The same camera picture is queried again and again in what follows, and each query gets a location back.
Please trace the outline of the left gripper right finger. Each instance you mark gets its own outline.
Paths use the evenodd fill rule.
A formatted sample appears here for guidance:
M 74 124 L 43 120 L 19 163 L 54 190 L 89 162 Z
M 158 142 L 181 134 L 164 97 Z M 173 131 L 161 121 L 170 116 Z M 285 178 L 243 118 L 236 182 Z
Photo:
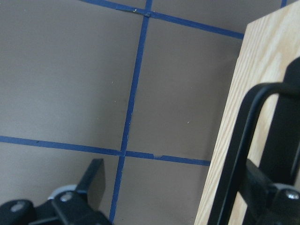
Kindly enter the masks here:
M 243 200 L 247 211 L 245 225 L 298 225 L 300 190 L 272 182 L 251 160 L 243 178 Z

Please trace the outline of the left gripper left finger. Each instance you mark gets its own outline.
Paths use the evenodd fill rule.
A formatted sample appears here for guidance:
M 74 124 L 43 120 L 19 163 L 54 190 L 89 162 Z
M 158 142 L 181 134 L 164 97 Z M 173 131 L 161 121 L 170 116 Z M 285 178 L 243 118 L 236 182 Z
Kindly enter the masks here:
M 55 189 L 49 196 L 54 216 L 49 225 L 105 225 L 98 210 L 105 192 L 103 159 L 93 159 L 78 184 Z

